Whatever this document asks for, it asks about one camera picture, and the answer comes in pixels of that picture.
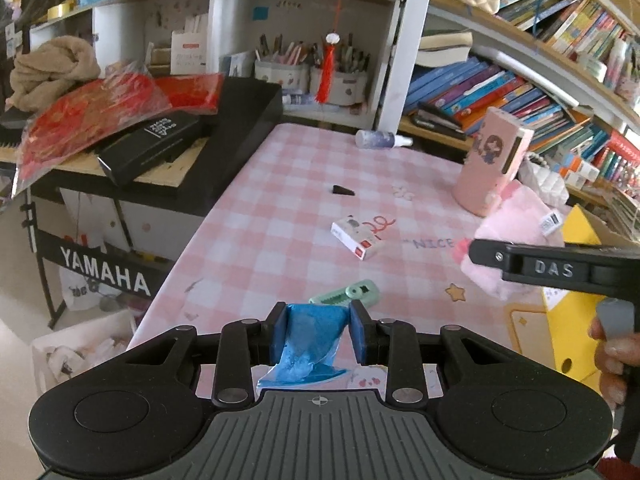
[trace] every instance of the floor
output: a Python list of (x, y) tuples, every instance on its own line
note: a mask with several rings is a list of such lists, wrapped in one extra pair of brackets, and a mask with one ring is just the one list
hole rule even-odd
[[(20, 203), (0, 214), (0, 480), (31, 480), (42, 466), (27, 431), (29, 410), (36, 400), (29, 344), (50, 332), (38, 267), (27, 233), (21, 228)], [(37, 202), (40, 225), (53, 234), (72, 232), (64, 206)], [(47, 265), (52, 295), (59, 304), (57, 267)], [(74, 324), (94, 312), (67, 312), (59, 328)]]

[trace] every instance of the pink plush toy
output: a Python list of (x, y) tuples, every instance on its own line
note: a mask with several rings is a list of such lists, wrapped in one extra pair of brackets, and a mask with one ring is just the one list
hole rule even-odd
[[(540, 228), (542, 219), (551, 212), (536, 193), (517, 180), (511, 182), (500, 194), (502, 203), (494, 213), (485, 218), (474, 238), (503, 240), (517, 244), (564, 247), (562, 230), (557, 229), (548, 237)], [(476, 285), (490, 296), (507, 301), (513, 294), (523, 293), (527, 285), (504, 282), (499, 269), (478, 266), (471, 262), (468, 248), (471, 240), (460, 241), (454, 249), (454, 258)]]

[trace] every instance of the finger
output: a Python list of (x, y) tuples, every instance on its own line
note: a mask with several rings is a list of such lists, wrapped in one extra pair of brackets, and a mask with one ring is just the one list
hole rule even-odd
[(625, 365), (622, 362), (618, 361), (615, 357), (610, 357), (604, 351), (605, 344), (603, 342), (599, 343), (596, 348), (595, 353), (595, 363), (598, 370), (614, 374), (614, 375), (622, 375), (622, 372), (625, 370)]
[(640, 334), (622, 339), (613, 339), (604, 345), (604, 351), (624, 364), (640, 366)]
[(589, 326), (587, 333), (591, 339), (604, 341), (607, 338), (605, 336), (602, 323), (597, 317), (593, 318), (593, 321), (591, 321), (591, 325)]
[(600, 391), (607, 402), (624, 404), (626, 399), (626, 383), (622, 378), (612, 374), (602, 374)]

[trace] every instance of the blue plastic bag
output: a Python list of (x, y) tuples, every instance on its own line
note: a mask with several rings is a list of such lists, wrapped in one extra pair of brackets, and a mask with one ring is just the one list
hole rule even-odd
[(340, 305), (290, 304), (287, 336), (280, 362), (257, 384), (263, 388), (292, 388), (335, 379), (347, 373), (333, 365), (349, 310)]

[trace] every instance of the beige towel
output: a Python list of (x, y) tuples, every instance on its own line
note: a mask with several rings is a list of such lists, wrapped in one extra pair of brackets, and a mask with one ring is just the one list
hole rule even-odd
[(76, 83), (96, 79), (100, 67), (85, 40), (62, 36), (18, 56), (9, 77), (14, 94), (7, 105), (23, 112), (41, 112)]

